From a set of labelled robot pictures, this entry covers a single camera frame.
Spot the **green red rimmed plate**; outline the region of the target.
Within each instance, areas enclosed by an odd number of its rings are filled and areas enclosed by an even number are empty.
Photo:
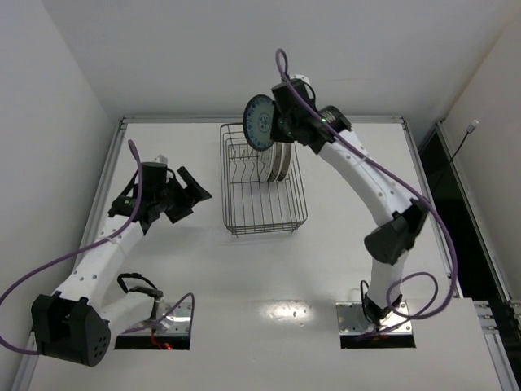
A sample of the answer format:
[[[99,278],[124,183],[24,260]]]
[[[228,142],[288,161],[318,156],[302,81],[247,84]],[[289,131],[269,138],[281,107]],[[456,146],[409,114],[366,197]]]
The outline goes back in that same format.
[[[284,145],[283,143],[275,143],[274,150],[272,153],[272,165],[269,175],[269,182],[276,182],[278,180],[278,175],[280,174],[280,170],[282,167],[284,155]]]
[[[294,144],[293,143],[284,143],[283,146],[284,146],[284,148],[283,148],[282,165],[281,165],[281,169],[280,169],[280,172],[278,175],[279,182],[283,181],[287,177],[287,175],[290,171],[292,157],[293,157]]]

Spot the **teal patterned small plate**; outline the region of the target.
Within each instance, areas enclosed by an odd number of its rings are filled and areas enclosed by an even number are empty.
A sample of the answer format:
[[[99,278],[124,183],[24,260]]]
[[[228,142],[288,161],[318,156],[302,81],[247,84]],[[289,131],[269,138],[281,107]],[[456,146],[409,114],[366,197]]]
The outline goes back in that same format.
[[[273,100],[264,94],[251,98],[243,111],[243,133],[256,151],[268,150],[274,143],[270,132],[274,118]]]

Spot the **clear glass plate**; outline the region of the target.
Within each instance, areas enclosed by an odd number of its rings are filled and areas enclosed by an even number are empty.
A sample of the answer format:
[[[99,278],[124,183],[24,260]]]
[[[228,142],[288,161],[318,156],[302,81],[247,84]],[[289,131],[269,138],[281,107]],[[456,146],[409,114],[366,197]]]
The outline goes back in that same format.
[[[260,153],[257,159],[257,175],[260,183],[273,182],[275,180],[277,152],[274,147]]]

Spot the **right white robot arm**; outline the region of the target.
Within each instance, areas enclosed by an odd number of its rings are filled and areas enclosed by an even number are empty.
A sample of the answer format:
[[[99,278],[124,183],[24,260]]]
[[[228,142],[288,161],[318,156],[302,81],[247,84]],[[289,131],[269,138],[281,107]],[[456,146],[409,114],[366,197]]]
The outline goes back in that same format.
[[[370,165],[348,118],[334,106],[317,110],[304,81],[281,82],[272,94],[272,135],[309,147],[331,165],[375,221],[376,228],[364,238],[372,266],[362,304],[367,319],[378,325],[401,301],[405,261],[427,219],[427,208]]]

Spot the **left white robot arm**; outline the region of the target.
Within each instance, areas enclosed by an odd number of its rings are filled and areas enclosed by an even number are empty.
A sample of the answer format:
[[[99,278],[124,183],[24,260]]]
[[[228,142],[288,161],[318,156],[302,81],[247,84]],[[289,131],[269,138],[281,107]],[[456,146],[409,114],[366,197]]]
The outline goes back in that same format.
[[[159,322],[164,294],[136,285],[103,304],[113,280],[132,249],[161,216],[176,223],[200,202],[211,199],[184,167],[172,171],[157,162],[142,163],[112,201],[99,232],[99,245],[87,250],[73,272],[50,295],[39,295],[31,308],[38,354],[98,365],[116,339]]]

